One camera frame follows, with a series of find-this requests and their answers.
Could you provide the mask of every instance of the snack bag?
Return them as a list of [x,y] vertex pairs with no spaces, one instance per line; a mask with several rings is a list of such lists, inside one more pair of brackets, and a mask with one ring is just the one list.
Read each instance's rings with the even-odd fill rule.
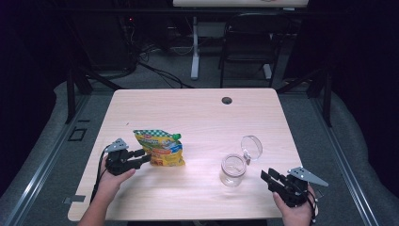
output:
[[138,143],[150,153],[154,166],[175,167],[184,165],[180,134],[171,135],[162,130],[134,130]]

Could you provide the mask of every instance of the gray carpet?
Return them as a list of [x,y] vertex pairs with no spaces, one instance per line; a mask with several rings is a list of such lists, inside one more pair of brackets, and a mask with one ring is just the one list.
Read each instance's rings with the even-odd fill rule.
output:
[[[282,51],[274,88],[284,84],[281,77],[290,47],[291,43],[288,43]],[[202,48],[199,80],[197,81],[192,81],[189,78],[191,54],[179,56],[157,51],[150,53],[148,64],[175,74],[184,83],[195,88],[217,88],[219,70],[217,69],[216,52],[215,48]],[[230,68],[228,72],[234,73],[237,70],[240,68]],[[112,81],[128,89],[170,88],[170,85],[160,76],[141,66],[138,66],[132,74]],[[78,114],[70,126],[63,123],[67,119],[66,86],[61,84],[56,89],[57,104],[52,118],[23,168],[0,199],[0,225],[6,225],[7,222],[11,222],[11,225],[13,222],[20,222],[21,225],[76,224],[68,220],[67,214],[70,206],[63,202],[65,198],[74,195],[113,93],[110,88],[95,80],[90,80],[90,82],[94,87],[90,96],[76,93],[81,107],[78,107]],[[174,88],[179,87],[175,83],[171,83],[171,85]],[[281,94],[279,98],[304,167],[329,182],[329,187],[314,186],[325,194],[325,197],[319,201],[319,215],[316,224],[365,225],[367,223],[357,207],[353,192],[348,188],[348,182],[340,170],[335,147],[331,144],[323,121],[320,120],[320,112],[317,107],[319,102],[306,97],[303,92],[306,86],[306,84],[301,85],[294,89],[294,92]],[[359,186],[362,188],[361,191],[364,192],[377,222],[379,225],[399,225],[399,216],[397,216],[399,201],[378,182],[377,176],[367,162],[367,147],[361,131],[343,102],[335,95],[332,99],[331,121],[333,127],[328,131],[332,132],[339,140],[350,169],[356,175]],[[86,130],[81,141],[68,141],[68,139],[75,138],[70,137],[73,129]],[[63,142],[57,145],[56,142],[59,139],[62,139]],[[21,203],[24,190],[34,178],[42,161],[54,148],[59,149],[59,154],[54,157],[54,165],[50,173],[44,176],[45,183],[39,187],[40,192],[37,193],[37,196],[31,197],[31,205],[28,204],[24,207],[26,210],[24,215],[19,216],[18,220],[10,220],[10,217],[15,214],[14,210],[16,212],[21,210],[16,209],[16,206],[18,207]],[[126,225],[126,222],[106,222],[106,225]],[[282,221],[271,219],[268,221],[268,225],[282,225]]]

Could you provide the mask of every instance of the chair leg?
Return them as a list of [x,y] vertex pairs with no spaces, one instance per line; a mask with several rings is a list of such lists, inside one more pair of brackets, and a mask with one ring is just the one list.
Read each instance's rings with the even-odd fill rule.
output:
[[224,61],[220,60],[220,87],[223,88]]
[[266,73],[266,71],[264,70],[264,65],[266,65],[266,64],[262,64],[262,65],[261,65],[261,68],[260,68],[258,71],[262,71],[262,72],[263,72],[264,80],[267,81],[267,73]]
[[273,64],[272,74],[270,75],[269,87],[272,88],[273,80],[274,80],[274,73],[276,70],[276,63]]
[[222,56],[220,56],[220,58],[219,58],[219,64],[217,65],[217,68],[218,68],[218,69],[220,69],[221,64],[222,64]]

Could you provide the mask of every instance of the glass jar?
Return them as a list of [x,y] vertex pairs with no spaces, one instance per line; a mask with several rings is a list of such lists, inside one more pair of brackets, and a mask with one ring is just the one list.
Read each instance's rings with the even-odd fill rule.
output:
[[222,159],[220,181],[225,186],[239,186],[243,181],[247,165],[251,160],[257,160],[263,152],[262,143],[255,136],[243,137],[241,149],[244,156],[231,153]]

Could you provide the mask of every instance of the desk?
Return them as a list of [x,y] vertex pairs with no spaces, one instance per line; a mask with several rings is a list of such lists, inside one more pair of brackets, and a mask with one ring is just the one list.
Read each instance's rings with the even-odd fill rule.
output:
[[[181,8],[305,8],[309,0],[173,0],[174,7]],[[193,20],[193,63],[191,79],[199,78],[200,54],[198,48],[198,22]],[[270,67],[263,67],[265,74],[271,74]]]
[[174,7],[189,8],[305,8],[309,0],[173,0]]
[[[222,103],[230,97],[232,103]],[[281,173],[301,166],[277,93],[273,89],[123,89],[115,92],[104,117],[68,217],[79,220],[89,205],[98,161],[106,145],[121,137],[140,149],[133,130],[180,133],[185,166],[149,163],[122,184],[108,208],[112,220],[280,218],[261,170]],[[247,167],[242,184],[224,186],[220,164],[241,152],[243,136],[263,144],[263,155]]]

